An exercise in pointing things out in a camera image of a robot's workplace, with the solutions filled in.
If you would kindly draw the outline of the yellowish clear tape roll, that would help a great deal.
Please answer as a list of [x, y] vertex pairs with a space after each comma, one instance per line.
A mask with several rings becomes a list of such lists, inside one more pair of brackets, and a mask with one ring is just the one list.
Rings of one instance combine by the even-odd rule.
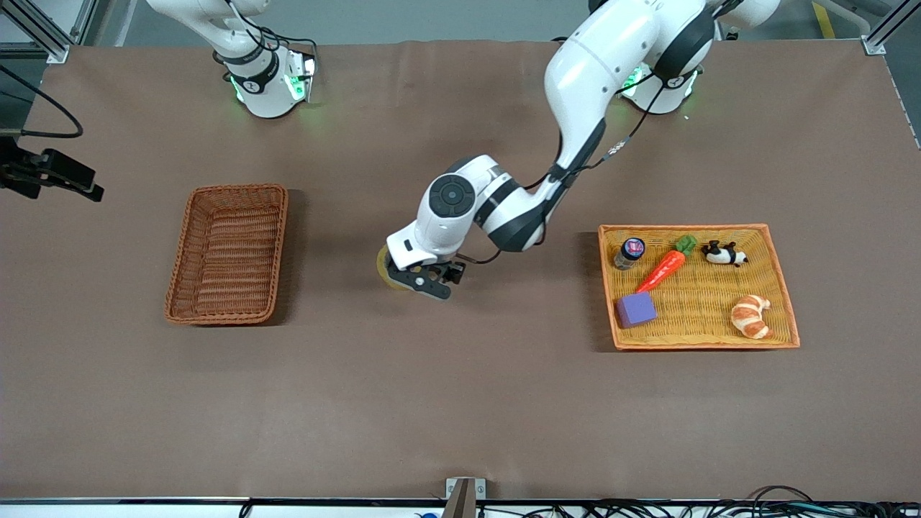
[[394, 262], [392, 261], [391, 253], [389, 253], [389, 247], [387, 245], [383, 245], [381, 249], [378, 251], [378, 255], [376, 259], [376, 268], [377, 268], [378, 275], [381, 277], [383, 282], [389, 288], [395, 289], [395, 291], [401, 291], [401, 289], [397, 289], [394, 284], [391, 284], [388, 282], [388, 279], [387, 279], [388, 263], [394, 263]]

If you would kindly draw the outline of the brown woven wicker basket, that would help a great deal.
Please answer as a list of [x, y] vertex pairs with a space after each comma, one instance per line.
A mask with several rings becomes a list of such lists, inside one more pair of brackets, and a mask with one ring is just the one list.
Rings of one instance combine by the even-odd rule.
[[188, 197], [165, 293], [171, 324], [263, 324], [273, 315], [289, 215], [278, 183], [205, 186]]

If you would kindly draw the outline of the yellow woven tray basket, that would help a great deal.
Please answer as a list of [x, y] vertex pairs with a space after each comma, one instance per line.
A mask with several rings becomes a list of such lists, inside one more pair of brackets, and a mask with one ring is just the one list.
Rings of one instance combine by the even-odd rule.
[[[618, 298], [635, 293], [642, 281], [685, 234], [697, 239], [694, 252], [678, 271], [649, 291], [658, 311], [653, 322], [622, 329], [615, 311]], [[641, 238], [645, 254], [630, 270], [613, 268], [612, 259], [628, 238]], [[704, 259], [710, 240], [731, 240], [746, 253], [740, 268]], [[602, 225], [598, 229], [602, 278], [613, 345], [618, 350], [787, 350], [800, 345], [785, 278], [766, 224], [747, 225]], [[745, 295], [771, 302], [763, 313], [773, 330], [768, 339], [750, 339], [733, 327], [730, 312]]]

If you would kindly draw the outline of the brown table cover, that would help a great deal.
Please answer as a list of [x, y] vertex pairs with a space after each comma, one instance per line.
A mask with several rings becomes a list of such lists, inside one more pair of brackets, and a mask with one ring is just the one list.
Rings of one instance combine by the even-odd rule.
[[[0, 497], [921, 499], [921, 151], [882, 57], [720, 43], [678, 114], [583, 173], [543, 246], [448, 301], [375, 258], [452, 162], [520, 183], [557, 130], [546, 42], [320, 52], [320, 103], [250, 116], [204, 48], [78, 48], [42, 87], [85, 125], [30, 139], [101, 203], [0, 191]], [[289, 193], [263, 324], [171, 324], [188, 197]], [[802, 346], [618, 352], [601, 225], [764, 222]]]

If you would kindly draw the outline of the small bottle blue cap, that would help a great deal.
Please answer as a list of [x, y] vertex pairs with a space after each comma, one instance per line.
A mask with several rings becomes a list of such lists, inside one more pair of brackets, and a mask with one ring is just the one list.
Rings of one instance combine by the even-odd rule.
[[645, 254], [645, 249], [647, 249], [647, 246], [645, 246], [645, 242], [641, 238], [631, 237], [626, 239], [613, 256], [613, 268], [622, 271], [634, 268]]

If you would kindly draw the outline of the purple foam cube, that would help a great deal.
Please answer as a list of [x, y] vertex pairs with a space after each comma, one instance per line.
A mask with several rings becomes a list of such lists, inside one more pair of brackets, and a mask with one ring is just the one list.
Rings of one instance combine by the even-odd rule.
[[622, 329], [640, 327], [640, 325], [653, 322], [658, 318], [658, 311], [648, 291], [632, 293], [618, 298], [614, 307], [619, 326]]

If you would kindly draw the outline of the orange toy carrot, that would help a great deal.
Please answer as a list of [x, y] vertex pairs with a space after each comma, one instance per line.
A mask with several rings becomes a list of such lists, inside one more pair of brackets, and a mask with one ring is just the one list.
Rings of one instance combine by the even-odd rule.
[[651, 270], [647, 278], [640, 283], [635, 293], [653, 291], [666, 278], [676, 273], [685, 264], [687, 257], [694, 252], [697, 243], [697, 239], [691, 234], [685, 234], [678, 239], [655, 268]]

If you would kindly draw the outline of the black white panda toy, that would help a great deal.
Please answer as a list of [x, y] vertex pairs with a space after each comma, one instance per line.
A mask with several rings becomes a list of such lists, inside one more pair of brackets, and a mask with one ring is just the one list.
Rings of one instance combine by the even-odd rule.
[[708, 263], [716, 265], [732, 265], [734, 268], [740, 268], [744, 263], [749, 263], [746, 253], [736, 249], [737, 243], [731, 240], [721, 245], [719, 240], [710, 240], [703, 245], [701, 250], [704, 253], [704, 259]]

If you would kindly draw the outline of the toy croissant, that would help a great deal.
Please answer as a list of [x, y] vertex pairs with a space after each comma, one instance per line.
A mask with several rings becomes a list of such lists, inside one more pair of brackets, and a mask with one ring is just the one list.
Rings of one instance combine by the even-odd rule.
[[743, 337], [768, 339], [773, 330], [764, 321], [763, 313], [771, 308], [769, 299], [749, 294], [740, 297], [730, 312], [730, 321]]

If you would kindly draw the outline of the aluminium frame profile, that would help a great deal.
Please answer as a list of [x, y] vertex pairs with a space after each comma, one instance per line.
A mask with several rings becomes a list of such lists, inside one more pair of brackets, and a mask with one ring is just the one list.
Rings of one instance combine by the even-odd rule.
[[0, 0], [0, 58], [64, 63], [89, 41], [101, 0]]
[[879, 23], [871, 32], [861, 37], [861, 43], [867, 56], [885, 55], [884, 44], [914, 14], [921, 13], [921, 0], [894, 0]]

